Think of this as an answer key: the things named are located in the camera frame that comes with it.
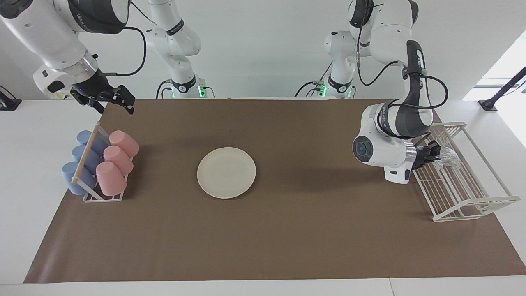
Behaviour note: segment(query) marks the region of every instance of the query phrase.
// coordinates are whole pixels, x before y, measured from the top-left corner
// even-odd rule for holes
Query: white plate
[[[224,147],[208,153],[197,168],[201,188],[219,199],[242,195],[254,183],[256,164],[245,151]]]

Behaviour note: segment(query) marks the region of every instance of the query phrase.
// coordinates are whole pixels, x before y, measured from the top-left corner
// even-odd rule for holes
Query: white robotic arm
[[[113,88],[77,32],[116,34],[126,25],[130,0],[11,0],[0,2],[2,21],[44,65],[34,79],[45,93],[71,86],[82,105],[104,108],[99,101],[133,113],[135,97],[123,85]]]
[[[173,0],[148,0],[148,4],[153,21],[160,27],[146,32],[148,50],[165,62],[173,94],[176,98],[202,97],[205,81],[194,73],[187,58],[201,50],[199,36],[185,25]]]
[[[386,180],[401,184],[409,182],[411,170],[432,162],[440,153],[436,142],[415,146],[408,141],[426,134],[433,121],[431,109],[437,106],[431,106],[427,79],[440,82],[447,94],[440,80],[427,76],[422,49],[411,39],[417,16],[418,6],[411,0],[352,0],[350,31],[334,32],[326,40],[326,49],[334,60],[326,80],[328,95],[346,97],[355,69],[362,80],[362,57],[372,56],[386,67],[400,67],[405,89],[403,99],[373,105],[364,111],[353,153],[365,164],[383,167]],[[353,53],[349,35],[356,49]],[[349,65],[354,55],[356,67]]]

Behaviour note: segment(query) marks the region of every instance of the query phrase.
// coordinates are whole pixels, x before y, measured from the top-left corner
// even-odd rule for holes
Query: white table
[[[443,121],[466,121],[471,136],[512,193],[526,200],[526,182],[522,181],[526,149],[498,114],[481,111],[476,102],[459,101],[437,112]],[[91,130],[99,118],[74,101],[23,101],[16,112],[0,113],[0,295],[526,294],[526,276],[22,284],[66,188],[60,168],[70,161],[76,134]],[[498,211],[497,217],[524,261],[526,202]]]

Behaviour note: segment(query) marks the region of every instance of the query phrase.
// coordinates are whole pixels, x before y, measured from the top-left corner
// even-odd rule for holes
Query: brown paper mat
[[[359,163],[370,100],[137,101],[102,126],[140,144],[125,200],[66,193],[26,283],[467,277],[526,274],[494,215],[434,223],[418,185]],[[224,146],[256,162],[233,200],[197,182]]]

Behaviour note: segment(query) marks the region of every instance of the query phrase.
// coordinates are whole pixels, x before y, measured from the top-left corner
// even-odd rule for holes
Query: white wall
[[[135,2],[149,14],[145,0]],[[526,28],[520,9],[523,0],[417,2],[420,16],[413,37],[425,51],[428,73],[447,83],[453,99],[462,99]],[[325,36],[348,28],[349,0],[178,0],[177,5],[186,24],[203,41],[201,53],[191,58],[194,70],[220,97],[294,95],[304,82],[319,78],[330,62],[323,50]],[[138,12],[130,11],[129,25],[151,28]],[[40,62],[13,41],[3,24],[0,38],[0,61],[16,61],[22,72],[9,73],[18,79],[9,86],[24,97],[37,98],[30,74]],[[83,33],[80,39],[99,54],[103,71],[132,71],[140,63],[142,45],[136,32],[117,36]],[[13,67],[4,62],[0,66],[2,70]],[[365,58],[362,67],[364,79],[370,81],[382,65]],[[136,97],[152,97],[166,78],[162,62],[148,54],[142,72],[111,82],[125,84]],[[402,92],[397,68],[387,70],[373,87],[362,87],[357,77],[355,84],[357,97],[392,98]],[[433,97],[438,101],[441,95],[438,92]]]

